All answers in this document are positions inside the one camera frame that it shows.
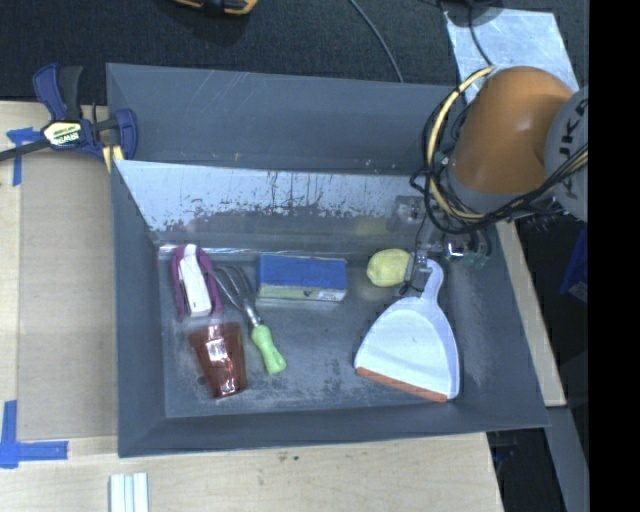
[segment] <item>blue sponge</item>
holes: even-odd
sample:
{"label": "blue sponge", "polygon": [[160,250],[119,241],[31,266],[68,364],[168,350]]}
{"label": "blue sponge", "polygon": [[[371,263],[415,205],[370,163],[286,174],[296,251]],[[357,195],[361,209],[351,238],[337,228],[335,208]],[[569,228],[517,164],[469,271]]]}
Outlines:
{"label": "blue sponge", "polygon": [[347,262],[263,254],[258,258],[256,281],[258,297],[338,302],[347,294]]}

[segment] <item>clamp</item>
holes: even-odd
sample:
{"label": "clamp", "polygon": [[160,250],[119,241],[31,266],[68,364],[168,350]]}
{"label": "clamp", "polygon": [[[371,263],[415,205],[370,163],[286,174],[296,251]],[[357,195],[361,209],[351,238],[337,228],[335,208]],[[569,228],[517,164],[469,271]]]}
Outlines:
{"label": "clamp", "polygon": [[224,14],[248,14],[258,3],[258,0],[173,0],[182,5],[204,11],[213,16]]}
{"label": "clamp", "polygon": [[[0,152],[0,161],[18,158],[44,148],[76,151],[110,164],[112,152],[125,159],[133,158],[138,145],[135,116],[130,109],[120,109],[105,121],[85,119],[78,104],[78,81],[81,66],[60,67],[49,64],[33,76],[33,88],[51,120],[40,130],[39,140]],[[116,145],[107,146],[100,132],[118,129]]]}

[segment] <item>dustpan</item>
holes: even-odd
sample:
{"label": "dustpan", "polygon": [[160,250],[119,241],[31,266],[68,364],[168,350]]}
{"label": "dustpan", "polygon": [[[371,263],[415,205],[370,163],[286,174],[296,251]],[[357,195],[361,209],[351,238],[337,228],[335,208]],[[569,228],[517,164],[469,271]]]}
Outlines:
{"label": "dustpan", "polygon": [[460,389],[458,348],[438,305],[442,267],[431,270],[419,297],[392,304],[371,326],[354,359],[356,373],[428,400],[444,402]]}

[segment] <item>purple object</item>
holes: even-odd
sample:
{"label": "purple object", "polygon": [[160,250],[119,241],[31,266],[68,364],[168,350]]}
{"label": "purple object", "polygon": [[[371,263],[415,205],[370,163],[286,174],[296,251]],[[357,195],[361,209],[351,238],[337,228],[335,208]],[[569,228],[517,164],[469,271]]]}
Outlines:
{"label": "purple object", "polygon": [[[186,314],[184,290],[180,284],[180,272],[178,271],[178,266],[180,265],[180,261],[182,260],[182,258],[184,258],[184,251],[186,248],[186,244],[177,247],[173,251],[171,264],[169,265],[169,270],[171,272],[171,283],[173,285],[173,293],[175,295],[176,305],[178,307],[178,320],[182,320]],[[204,252],[200,247],[196,247],[196,260],[198,262],[200,270],[202,271],[204,282],[207,285],[207,291],[209,292],[209,299],[211,300],[212,306],[210,315],[221,315],[222,300],[220,299],[220,295],[218,294],[216,280],[213,275],[213,263],[211,263],[209,256],[207,256],[207,253]]]}

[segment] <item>yellow ball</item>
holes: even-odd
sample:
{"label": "yellow ball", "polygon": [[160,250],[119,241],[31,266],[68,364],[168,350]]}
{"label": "yellow ball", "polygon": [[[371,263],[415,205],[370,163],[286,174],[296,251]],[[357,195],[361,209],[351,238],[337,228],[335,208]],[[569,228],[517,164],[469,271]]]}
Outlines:
{"label": "yellow ball", "polygon": [[402,249],[385,249],[371,256],[367,277],[376,286],[390,287],[404,281],[411,255]]}

